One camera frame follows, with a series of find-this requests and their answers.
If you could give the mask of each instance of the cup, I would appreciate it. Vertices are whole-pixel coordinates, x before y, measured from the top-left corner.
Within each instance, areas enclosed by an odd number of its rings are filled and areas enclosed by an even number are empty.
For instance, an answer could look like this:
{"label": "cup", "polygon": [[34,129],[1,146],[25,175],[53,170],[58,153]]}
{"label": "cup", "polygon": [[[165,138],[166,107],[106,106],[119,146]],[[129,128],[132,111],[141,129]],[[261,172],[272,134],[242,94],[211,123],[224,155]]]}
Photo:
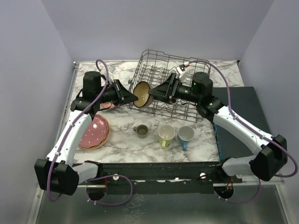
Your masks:
{"label": "cup", "polygon": [[183,126],[178,131],[178,142],[184,151],[187,150],[187,143],[194,138],[194,130],[189,126]]}
{"label": "cup", "polygon": [[133,130],[136,132],[137,136],[141,139],[146,138],[149,134],[149,128],[146,125],[138,125],[133,127]]}
{"label": "cup", "polygon": [[172,142],[175,133],[176,131],[171,125],[162,125],[159,128],[158,136],[159,142],[162,144],[162,148],[165,148],[165,146],[169,145]]}

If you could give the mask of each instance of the yellow mug handle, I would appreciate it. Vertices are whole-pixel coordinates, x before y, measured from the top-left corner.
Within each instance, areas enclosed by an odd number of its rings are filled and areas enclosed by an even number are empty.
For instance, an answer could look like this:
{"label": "yellow mug handle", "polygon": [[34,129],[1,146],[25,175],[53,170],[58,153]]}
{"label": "yellow mug handle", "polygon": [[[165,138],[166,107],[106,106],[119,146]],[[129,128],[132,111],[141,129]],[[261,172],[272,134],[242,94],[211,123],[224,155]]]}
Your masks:
{"label": "yellow mug handle", "polygon": [[166,146],[166,141],[163,140],[163,142],[162,142],[162,148],[165,148],[165,146]]}

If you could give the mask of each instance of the wall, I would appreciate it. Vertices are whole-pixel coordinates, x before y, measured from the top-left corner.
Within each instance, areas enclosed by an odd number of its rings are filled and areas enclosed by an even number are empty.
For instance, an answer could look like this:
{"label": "wall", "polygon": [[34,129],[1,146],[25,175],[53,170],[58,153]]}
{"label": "wall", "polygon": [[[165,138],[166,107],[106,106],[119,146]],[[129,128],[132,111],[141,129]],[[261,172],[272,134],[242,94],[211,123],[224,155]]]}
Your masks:
{"label": "wall", "polygon": [[[274,135],[288,140],[299,161],[299,1],[276,0],[240,62],[246,85],[255,87]],[[291,160],[284,174],[294,170]],[[299,175],[287,178],[286,189],[299,220]]]}
{"label": "wall", "polygon": [[240,59],[273,0],[42,0],[76,61],[139,59],[145,49]]}
{"label": "wall", "polygon": [[0,222],[26,223],[73,63],[39,0],[0,1]]}

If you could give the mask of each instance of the dish rack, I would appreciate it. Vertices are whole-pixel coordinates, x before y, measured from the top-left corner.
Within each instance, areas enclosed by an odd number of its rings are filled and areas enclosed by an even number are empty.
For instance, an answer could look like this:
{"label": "dish rack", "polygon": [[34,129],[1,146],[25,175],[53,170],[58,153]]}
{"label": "dish rack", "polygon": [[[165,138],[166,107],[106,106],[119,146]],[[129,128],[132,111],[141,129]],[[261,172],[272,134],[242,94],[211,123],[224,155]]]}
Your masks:
{"label": "dish rack", "polygon": [[[154,88],[163,83],[171,72],[175,72],[178,75],[175,67],[184,62],[197,59],[199,58],[185,58],[167,55],[162,51],[145,50],[141,54],[133,79],[129,80],[129,91],[133,93],[134,88],[141,81],[147,82],[152,88]],[[183,84],[191,86],[193,74],[199,71],[206,72],[208,75],[210,75],[211,67],[206,63],[190,64],[187,69],[188,74],[186,79],[183,81]],[[171,105],[154,100],[154,102],[148,107],[137,108],[133,105],[133,103],[127,104],[127,107],[132,110],[188,120],[191,122],[203,120],[203,118],[197,113],[193,103],[189,103],[180,99]]]}

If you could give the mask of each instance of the marble surface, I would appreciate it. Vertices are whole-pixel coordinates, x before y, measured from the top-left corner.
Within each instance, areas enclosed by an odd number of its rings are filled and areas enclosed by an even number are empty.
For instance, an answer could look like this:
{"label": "marble surface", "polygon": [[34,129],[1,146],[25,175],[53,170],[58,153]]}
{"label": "marble surface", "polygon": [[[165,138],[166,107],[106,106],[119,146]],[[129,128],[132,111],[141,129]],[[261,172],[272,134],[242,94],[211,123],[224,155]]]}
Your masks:
{"label": "marble surface", "polygon": [[[230,86],[244,86],[236,61],[211,61],[225,75]],[[113,73],[115,79],[128,89],[128,80],[133,77],[138,61],[110,61],[108,66],[116,68]],[[96,71],[95,62],[80,63],[71,101],[79,93],[83,84],[83,75],[87,71]],[[210,78],[215,87],[225,87],[221,76],[214,69]],[[99,162],[192,162],[219,161],[212,125],[207,120],[197,123],[184,121],[160,115],[153,115],[136,110],[130,110],[126,105],[109,111],[99,112],[111,127],[108,141],[99,149],[83,150],[78,148],[74,162],[86,160]],[[145,139],[137,137],[133,127],[145,124],[149,127],[149,135]],[[165,149],[158,142],[158,128],[163,124],[170,124],[176,129],[175,140]],[[194,139],[188,144],[187,151],[183,151],[177,141],[180,127],[188,125],[195,131]]]}

